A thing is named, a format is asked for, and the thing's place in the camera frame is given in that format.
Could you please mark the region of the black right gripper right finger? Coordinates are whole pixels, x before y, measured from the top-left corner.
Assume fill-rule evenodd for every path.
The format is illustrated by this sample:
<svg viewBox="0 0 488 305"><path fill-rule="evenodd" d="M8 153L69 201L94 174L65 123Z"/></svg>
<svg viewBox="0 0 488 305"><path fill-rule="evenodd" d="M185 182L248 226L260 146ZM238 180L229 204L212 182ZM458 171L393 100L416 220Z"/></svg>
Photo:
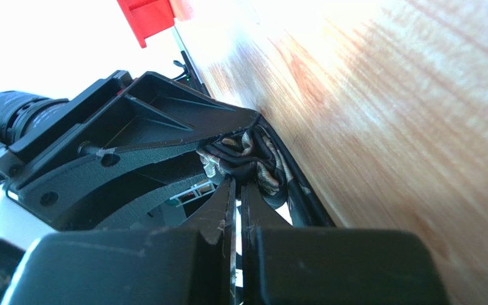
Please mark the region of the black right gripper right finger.
<svg viewBox="0 0 488 305"><path fill-rule="evenodd" d="M256 184L242 187L245 304L448 304L439 272L414 234L294 227Z"/></svg>

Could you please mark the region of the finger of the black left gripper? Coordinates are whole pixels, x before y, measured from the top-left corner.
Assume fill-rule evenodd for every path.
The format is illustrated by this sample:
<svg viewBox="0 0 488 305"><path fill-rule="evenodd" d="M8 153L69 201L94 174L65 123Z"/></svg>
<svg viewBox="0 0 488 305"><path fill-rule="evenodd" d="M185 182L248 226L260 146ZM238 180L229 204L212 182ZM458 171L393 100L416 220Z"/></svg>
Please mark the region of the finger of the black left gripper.
<svg viewBox="0 0 488 305"><path fill-rule="evenodd" d="M101 79L63 106L45 130L11 147L25 162L14 191L89 191L249 129L259 114L218 102L158 73L132 81L125 71Z"/></svg>
<svg viewBox="0 0 488 305"><path fill-rule="evenodd" d="M200 175L201 142L109 149L68 162L18 191L20 204L58 231L93 229L149 191Z"/></svg>

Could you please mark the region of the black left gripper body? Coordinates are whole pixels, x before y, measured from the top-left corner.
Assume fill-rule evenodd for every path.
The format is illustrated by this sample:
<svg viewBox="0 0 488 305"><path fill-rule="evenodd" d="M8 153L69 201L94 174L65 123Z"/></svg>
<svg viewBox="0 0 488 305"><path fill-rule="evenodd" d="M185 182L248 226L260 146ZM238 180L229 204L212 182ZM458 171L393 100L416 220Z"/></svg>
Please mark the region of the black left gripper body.
<svg viewBox="0 0 488 305"><path fill-rule="evenodd" d="M0 170L70 170L88 162L117 168L121 154L103 145L126 124L116 110L133 81L116 71L72 100L0 92Z"/></svg>

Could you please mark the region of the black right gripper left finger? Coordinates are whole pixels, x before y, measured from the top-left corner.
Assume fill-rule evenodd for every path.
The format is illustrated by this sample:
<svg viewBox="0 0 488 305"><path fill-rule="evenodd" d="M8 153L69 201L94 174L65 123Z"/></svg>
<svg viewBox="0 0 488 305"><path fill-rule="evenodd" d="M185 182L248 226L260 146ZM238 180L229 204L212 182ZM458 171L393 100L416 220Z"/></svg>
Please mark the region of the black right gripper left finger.
<svg viewBox="0 0 488 305"><path fill-rule="evenodd" d="M175 228L53 233L26 251L3 304L227 304L230 301L226 177Z"/></svg>

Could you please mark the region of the black floral necktie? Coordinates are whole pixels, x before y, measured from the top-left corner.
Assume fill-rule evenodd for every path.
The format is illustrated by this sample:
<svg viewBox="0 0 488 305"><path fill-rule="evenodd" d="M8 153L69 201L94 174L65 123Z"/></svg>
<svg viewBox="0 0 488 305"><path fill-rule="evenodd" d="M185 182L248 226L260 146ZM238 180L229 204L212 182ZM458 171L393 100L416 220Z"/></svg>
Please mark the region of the black floral necktie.
<svg viewBox="0 0 488 305"><path fill-rule="evenodd" d="M288 205L294 226L335 227L304 172L266 119L196 152L212 183L220 184L225 175L241 184L256 182L271 208Z"/></svg>

